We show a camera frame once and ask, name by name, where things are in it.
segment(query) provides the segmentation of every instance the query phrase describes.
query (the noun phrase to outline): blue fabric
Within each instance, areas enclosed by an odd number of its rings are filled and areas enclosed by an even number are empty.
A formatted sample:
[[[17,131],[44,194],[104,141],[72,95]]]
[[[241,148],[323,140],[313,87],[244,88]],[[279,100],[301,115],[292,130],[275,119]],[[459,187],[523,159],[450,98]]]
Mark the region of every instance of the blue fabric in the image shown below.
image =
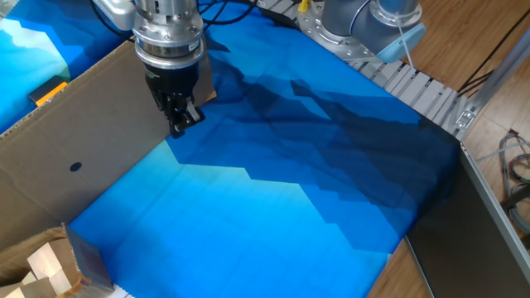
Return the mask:
[[[31,91],[75,79],[122,42],[89,0],[20,0],[0,21],[0,133],[35,108]]]
[[[230,3],[223,18],[245,9]],[[72,229],[137,298],[366,296],[450,184],[458,142],[257,11],[209,31],[219,97],[206,120]]]

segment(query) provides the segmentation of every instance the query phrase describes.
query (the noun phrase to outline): cardboard box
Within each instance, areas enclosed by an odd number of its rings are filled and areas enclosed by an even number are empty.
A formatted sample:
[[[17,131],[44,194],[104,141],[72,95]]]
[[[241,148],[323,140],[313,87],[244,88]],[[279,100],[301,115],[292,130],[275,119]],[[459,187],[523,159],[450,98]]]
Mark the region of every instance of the cardboard box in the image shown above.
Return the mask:
[[[55,292],[51,288],[47,278],[34,281],[15,289],[6,298],[55,298]]]
[[[56,276],[57,273],[61,274],[65,272],[70,276],[70,279],[68,277],[66,277],[66,279],[72,287],[67,288],[67,291],[63,293],[62,290],[65,289],[64,284],[60,289],[54,289],[51,286],[50,281],[48,281],[48,278],[44,277],[28,285],[23,285],[21,283],[20,289],[22,289],[22,294],[29,295],[27,294],[29,290],[26,291],[24,289],[32,289],[32,287],[30,287],[31,285],[34,285],[35,283],[41,284],[41,281],[48,283],[50,286],[49,290],[53,293],[52,297],[57,296],[55,291],[61,291],[62,294],[59,295],[59,297],[64,298],[71,296],[78,298],[107,297],[113,293],[113,283],[110,281],[110,277],[108,276],[98,249],[87,243],[67,225],[46,230],[43,233],[37,234],[36,236],[28,238],[27,240],[0,252],[0,285],[20,281],[30,271],[30,265],[27,259],[30,256],[35,256],[36,254],[34,253],[37,251],[37,255],[45,253],[47,254],[46,257],[53,259],[55,257],[55,254],[53,253],[54,248],[55,252],[68,249],[73,253],[72,266],[62,267],[59,270],[56,270],[53,275]],[[58,257],[56,259],[57,262],[61,264],[61,262],[68,259],[68,257]],[[39,270],[41,271],[42,268],[44,268],[46,274],[50,274],[57,269],[56,264],[52,265],[55,265],[55,267],[50,266],[50,264],[37,264],[37,267],[40,268]]]
[[[23,286],[21,282],[9,286],[0,286],[0,298],[5,298],[7,295],[11,294],[11,292],[18,289],[20,286]]]
[[[70,222],[167,137],[144,76],[126,42],[0,135],[0,251]],[[215,96],[207,55],[194,94]]]

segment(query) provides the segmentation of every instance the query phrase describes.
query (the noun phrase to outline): blue sheet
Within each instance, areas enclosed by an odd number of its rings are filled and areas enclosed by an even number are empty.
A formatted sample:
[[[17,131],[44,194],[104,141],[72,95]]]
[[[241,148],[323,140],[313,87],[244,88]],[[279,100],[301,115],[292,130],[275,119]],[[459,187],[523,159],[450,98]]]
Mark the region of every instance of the blue sheet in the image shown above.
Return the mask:
[[[230,3],[223,18],[244,9]],[[137,298],[366,296],[451,184],[458,142],[257,11],[209,32],[219,97],[206,120],[72,229]]]

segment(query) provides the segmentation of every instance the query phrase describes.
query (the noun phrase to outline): metal plate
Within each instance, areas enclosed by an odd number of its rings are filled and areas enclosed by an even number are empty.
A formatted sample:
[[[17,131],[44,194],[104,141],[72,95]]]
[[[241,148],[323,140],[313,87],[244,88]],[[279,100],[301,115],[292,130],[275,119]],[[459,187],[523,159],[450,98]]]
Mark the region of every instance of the metal plate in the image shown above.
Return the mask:
[[[408,73],[408,71],[411,69],[409,65],[404,65],[401,70],[397,74],[395,74],[385,85],[384,89],[388,92],[392,92],[394,88],[399,84],[399,82],[403,79],[403,77]]]
[[[270,9],[272,5],[279,2],[278,0],[258,0],[258,7],[264,9]]]
[[[381,71],[375,74],[372,81],[379,87],[383,87],[397,73],[401,65],[403,65],[401,61],[386,64]]]
[[[425,90],[425,85],[429,79],[430,78],[428,75],[418,73],[408,87],[401,92],[401,95],[398,97],[399,100],[403,101],[409,106],[412,106],[412,103],[415,101],[415,99],[420,95],[421,92],[423,92],[423,90]]]
[[[449,95],[447,100],[443,103],[443,105],[441,106],[436,116],[432,119],[434,123],[438,124],[439,126],[441,126],[444,123],[444,121],[447,119],[447,116],[449,115],[449,112],[455,106],[455,97],[456,97],[456,92],[453,91]]]
[[[390,94],[395,97],[399,97],[402,91],[404,91],[404,89],[412,82],[412,76],[415,73],[416,70],[408,66],[407,73],[399,80],[399,83],[396,84],[396,87],[392,89],[392,92],[390,92]]]
[[[280,0],[280,2],[277,2],[272,8],[271,10],[273,12],[277,12],[277,13],[283,13],[285,12],[287,9],[289,9],[289,7],[291,7],[293,5],[293,1],[291,0]]]
[[[361,70],[361,74],[363,74],[365,77],[372,79],[373,75],[379,70],[379,67],[383,65],[383,62],[374,62],[374,63],[368,63],[363,70]]]
[[[427,116],[429,107],[431,107],[441,96],[443,88],[444,84],[437,80],[432,80],[412,107],[420,114]]]

